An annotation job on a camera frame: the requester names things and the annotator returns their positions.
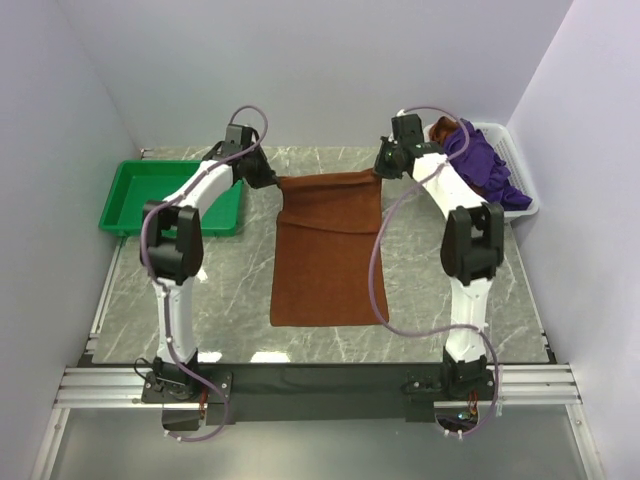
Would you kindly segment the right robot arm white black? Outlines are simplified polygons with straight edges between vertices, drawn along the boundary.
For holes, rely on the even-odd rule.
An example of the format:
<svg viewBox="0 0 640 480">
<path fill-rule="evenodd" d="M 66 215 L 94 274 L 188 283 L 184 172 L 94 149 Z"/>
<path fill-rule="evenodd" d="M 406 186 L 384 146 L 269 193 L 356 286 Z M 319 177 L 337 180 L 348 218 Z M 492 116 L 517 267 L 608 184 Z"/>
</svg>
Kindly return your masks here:
<svg viewBox="0 0 640 480">
<path fill-rule="evenodd" d="M 496 387 L 488 367 L 493 351 L 486 336 L 489 292 L 504 260 L 504 210 L 475 193 L 452 166 L 450 155 L 428 141 L 415 110 L 401 110 L 383 138 L 374 172 L 384 179 L 409 175 L 428 193 L 446 224 L 440 260 L 451 286 L 451 320 L 437 379 L 423 383 L 429 394 L 466 400 L 482 388 Z"/>
</svg>

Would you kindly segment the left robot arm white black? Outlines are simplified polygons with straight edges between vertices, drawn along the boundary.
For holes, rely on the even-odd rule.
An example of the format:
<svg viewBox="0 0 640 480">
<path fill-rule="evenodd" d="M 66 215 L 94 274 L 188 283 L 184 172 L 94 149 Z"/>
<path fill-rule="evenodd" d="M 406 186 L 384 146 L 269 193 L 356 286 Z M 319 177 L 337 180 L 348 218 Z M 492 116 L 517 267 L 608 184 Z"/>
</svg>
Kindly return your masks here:
<svg viewBox="0 0 640 480">
<path fill-rule="evenodd" d="M 193 400 L 206 387 L 198 372 L 192 323 L 193 285 L 204 257 L 201 220 L 238 183 L 253 189 L 278 183 L 260 141 L 254 128 L 228 124 L 225 138 L 205 154 L 183 185 L 143 207 L 140 260 L 151 279 L 159 317 L 159 346 L 149 383 L 180 402 Z"/>
</svg>

